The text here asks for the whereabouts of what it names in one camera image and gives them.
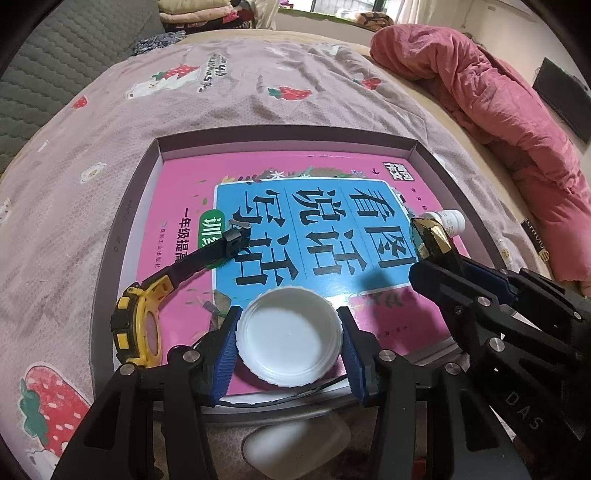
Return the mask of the black and gold box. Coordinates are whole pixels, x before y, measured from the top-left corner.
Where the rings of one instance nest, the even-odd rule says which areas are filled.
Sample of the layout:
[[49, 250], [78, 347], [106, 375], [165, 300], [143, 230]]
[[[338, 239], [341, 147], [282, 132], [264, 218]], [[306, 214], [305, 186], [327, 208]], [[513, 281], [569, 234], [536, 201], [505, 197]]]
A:
[[457, 247], [439, 222], [430, 218], [412, 218], [410, 236], [420, 261], [429, 261], [454, 272], [461, 271]]

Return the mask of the patterned dark cloth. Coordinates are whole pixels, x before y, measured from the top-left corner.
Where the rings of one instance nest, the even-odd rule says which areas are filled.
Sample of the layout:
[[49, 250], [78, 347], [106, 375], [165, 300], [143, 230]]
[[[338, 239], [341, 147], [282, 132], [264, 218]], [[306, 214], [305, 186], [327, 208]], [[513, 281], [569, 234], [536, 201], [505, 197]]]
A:
[[138, 56], [145, 53], [148, 53], [153, 50], [166, 48], [170, 45], [174, 45], [179, 43], [185, 38], [184, 31], [177, 31], [177, 32], [166, 32], [157, 34], [153, 37], [138, 40], [134, 43], [131, 55]]

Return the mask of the cream curtain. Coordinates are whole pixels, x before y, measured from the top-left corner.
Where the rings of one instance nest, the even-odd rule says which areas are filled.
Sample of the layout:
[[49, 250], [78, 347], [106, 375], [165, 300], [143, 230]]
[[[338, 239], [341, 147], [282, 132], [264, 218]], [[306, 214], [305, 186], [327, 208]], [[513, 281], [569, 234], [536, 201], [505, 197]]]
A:
[[252, 0], [254, 11], [254, 28], [264, 30], [276, 29], [276, 14], [280, 8], [279, 0]]

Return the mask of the white plastic jar lid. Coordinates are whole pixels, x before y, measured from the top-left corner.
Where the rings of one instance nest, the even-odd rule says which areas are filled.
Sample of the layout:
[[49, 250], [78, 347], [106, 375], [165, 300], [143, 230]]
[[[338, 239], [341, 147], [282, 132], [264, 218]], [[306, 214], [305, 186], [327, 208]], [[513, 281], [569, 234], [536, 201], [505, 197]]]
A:
[[280, 287], [256, 297], [235, 331], [242, 363], [270, 385], [301, 387], [335, 365], [342, 348], [342, 322], [314, 291]]

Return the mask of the grey quilted headboard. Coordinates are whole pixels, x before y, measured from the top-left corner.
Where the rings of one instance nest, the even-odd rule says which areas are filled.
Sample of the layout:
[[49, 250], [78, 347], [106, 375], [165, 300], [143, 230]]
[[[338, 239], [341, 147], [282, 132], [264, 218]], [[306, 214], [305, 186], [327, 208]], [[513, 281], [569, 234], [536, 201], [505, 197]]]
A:
[[156, 1], [3, 1], [1, 169], [136, 42], [163, 32]]

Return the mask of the shallow dark cardboard box tray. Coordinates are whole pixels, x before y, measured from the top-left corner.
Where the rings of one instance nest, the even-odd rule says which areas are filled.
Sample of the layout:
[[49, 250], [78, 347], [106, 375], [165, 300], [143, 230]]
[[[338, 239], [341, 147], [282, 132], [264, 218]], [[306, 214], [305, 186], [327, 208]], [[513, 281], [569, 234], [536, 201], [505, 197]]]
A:
[[153, 140], [118, 207], [99, 269], [91, 323], [93, 388], [117, 367], [114, 304], [233, 222], [252, 245], [182, 283], [148, 317], [149, 344], [167, 351], [215, 328], [233, 305], [298, 286], [347, 306], [382, 346], [415, 363], [456, 347], [437, 307], [415, 294], [409, 218], [456, 209], [456, 244], [485, 265], [504, 262], [459, 182], [418, 140], [314, 126], [246, 126]]

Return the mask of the pink strawberry print bedsheet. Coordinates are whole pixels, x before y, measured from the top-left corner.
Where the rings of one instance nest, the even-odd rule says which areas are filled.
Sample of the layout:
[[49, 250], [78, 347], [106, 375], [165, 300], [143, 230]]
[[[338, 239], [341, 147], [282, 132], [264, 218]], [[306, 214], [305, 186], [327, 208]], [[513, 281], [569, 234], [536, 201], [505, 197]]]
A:
[[93, 393], [90, 328], [117, 208], [150, 143], [185, 131], [228, 92], [228, 57], [180, 43], [115, 64], [21, 149], [1, 178], [1, 435], [30, 479], [59, 446], [25, 423], [20, 385], [34, 366]]

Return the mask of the stack of folded blankets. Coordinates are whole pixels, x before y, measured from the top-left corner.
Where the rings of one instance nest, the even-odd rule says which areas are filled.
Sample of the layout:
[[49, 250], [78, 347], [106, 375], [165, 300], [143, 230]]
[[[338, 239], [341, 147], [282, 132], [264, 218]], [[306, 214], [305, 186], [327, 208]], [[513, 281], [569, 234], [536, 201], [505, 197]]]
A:
[[249, 29], [256, 12], [249, 1], [159, 0], [160, 21], [166, 32], [186, 34], [225, 29]]

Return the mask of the brown patterned pillow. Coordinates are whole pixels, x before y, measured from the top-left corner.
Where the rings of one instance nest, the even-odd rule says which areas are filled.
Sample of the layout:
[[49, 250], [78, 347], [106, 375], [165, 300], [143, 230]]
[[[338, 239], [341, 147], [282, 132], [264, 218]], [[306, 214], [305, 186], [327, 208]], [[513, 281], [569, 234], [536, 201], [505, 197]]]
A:
[[356, 13], [356, 24], [372, 32], [394, 25], [394, 20], [386, 13], [370, 11]]

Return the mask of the black wall television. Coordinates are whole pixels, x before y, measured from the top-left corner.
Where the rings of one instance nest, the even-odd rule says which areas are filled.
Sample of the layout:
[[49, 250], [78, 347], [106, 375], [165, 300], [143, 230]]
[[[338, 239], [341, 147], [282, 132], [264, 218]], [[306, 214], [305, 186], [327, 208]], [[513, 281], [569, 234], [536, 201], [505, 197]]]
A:
[[575, 76], [545, 58], [533, 89], [585, 143], [590, 142], [590, 90]]

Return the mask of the yellow black wrist watch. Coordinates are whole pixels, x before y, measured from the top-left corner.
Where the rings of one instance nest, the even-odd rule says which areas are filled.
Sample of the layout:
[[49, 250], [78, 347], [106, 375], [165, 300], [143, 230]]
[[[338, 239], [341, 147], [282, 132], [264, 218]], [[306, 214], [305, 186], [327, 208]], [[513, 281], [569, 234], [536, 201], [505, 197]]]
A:
[[249, 223], [233, 221], [218, 239], [124, 290], [110, 319], [116, 358], [121, 365], [156, 368], [162, 364], [162, 307], [183, 283], [249, 248], [251, 231]]

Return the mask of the rolled pink quilt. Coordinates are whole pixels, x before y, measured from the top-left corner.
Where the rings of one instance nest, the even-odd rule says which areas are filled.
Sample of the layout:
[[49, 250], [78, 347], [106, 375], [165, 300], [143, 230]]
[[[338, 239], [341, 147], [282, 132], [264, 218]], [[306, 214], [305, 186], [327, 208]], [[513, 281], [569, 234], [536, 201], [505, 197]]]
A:
[[447, 27], [378, 31], [370, 56], [421, 85], [505, 165], [538, 226], [554, 276], [590, 293], [590, 187], [576, 149], [509, 64]]

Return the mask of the pink and blue book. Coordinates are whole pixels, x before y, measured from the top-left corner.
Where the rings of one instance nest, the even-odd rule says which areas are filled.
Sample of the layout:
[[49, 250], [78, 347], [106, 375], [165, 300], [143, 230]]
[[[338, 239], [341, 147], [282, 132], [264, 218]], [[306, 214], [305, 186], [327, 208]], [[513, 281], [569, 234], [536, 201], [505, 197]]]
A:
[[214, 329], [231, 306], [298, 286], [348, 306], [381, 344], [410, 354], [449, 336], [439, 309], [415, 294], [410, 214], [441, 203], [407, 159], [335, 151], [211, 154], [158, 163], [136, 277], [249, 223], [252, 243], [192, 277], [160, 311], [163, 353]]

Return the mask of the white pill bottle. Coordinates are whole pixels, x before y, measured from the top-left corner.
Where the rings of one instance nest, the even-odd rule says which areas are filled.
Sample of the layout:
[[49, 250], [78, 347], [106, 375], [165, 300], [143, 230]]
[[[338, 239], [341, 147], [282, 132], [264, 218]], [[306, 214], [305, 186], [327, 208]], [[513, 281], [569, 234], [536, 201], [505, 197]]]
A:
[[427, 211], [422, 218], [432, 219], [443, 226], [450, 237], [461, 235], [466, 229], [466, 219], [463, 213], [455, 209], [441, 211]]

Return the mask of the white earbud case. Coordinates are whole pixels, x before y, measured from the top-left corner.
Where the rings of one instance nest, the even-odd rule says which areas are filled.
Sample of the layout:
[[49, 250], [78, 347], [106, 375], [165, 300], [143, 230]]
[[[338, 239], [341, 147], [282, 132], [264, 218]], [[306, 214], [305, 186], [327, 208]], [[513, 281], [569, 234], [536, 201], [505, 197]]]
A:
[[338, 414], [274, 424], [242, 443], [250, 466], [270, 479], [298, 479], [342, 453], [352, 434]]

